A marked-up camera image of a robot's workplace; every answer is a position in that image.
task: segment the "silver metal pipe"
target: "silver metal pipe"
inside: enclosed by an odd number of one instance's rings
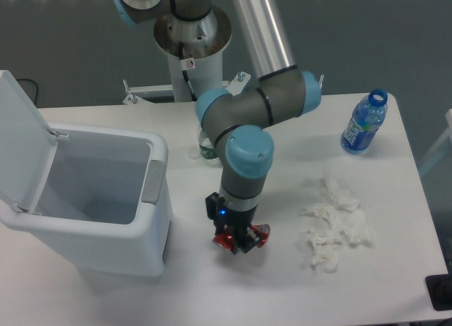
[[[258,77],[295,65],[275,0],[233,0]]]

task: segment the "white tissue paper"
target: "white tissue paper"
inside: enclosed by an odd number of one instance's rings
[[[337,249],[347,244],[370,245],[371,234],[366,213],[358,209],[359,201],[349,190],[340,188],[329,174],[325,175],[328,197],[333,202],[318,203],[303,209],[301,215],[309,215],[328,222],[327,230],[309,229],[307,238],[312,243],[311,264],[316,272],[331,273],[338,268]]]
[[[325,173],[325,184],[330,199],[337,204],[338,208],[347,211],[356,210],[359,206],[359,200],[356,199],[349,190],[340,188],[336,179],[330,174]]]

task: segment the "blue joint cap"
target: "blue joint cap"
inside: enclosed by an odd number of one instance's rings
[[[270,134],[258,126],[245,125],[233,130],[226,142],[226,160],[240,176],[258,179],[273,162],[275,145]]]
[[[230,93],[224,88],[214,88],[207,92],[204,92],[196,102],[196,115],[199,123],[203,123],[204,114],[207,112],[209,106],[219,97],[223,95],[230,95]]]
[[[121,16],[122,21],[124,21],[127,25],[132,26],[136,25],[136,23],[129,17],[126,10],[124,10],[124,7],[121,4],[120,0],[113,0],[114,5],[116,5],[116,8],[119,12],[119,15]]]
[[[377,88],[370,92],[369,103],[375,107],[382,107],[388,102],[388,93],[381,88]]]
[[[322,99],[322,92],[319,82],[316,80],[314,74],[308,71],[303,71],[302,76],[304,79],[304,87],[306,89],[306,98],[304,99],[302,114],[306,114],[319,107]]]

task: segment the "gray robot arm segment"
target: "gray robot arm segment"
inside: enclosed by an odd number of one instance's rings
[[[180,20],[196,21],[205,18],[211,9],[211,0],[115,0],[135,23],[159,18],[172,13]]]

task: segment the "metal bolt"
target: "metal bolt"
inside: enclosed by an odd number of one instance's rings
[[[241,83],[244,78],[245,78],[245,72],[239,72],[239,75],[237,76],[237,80]]]

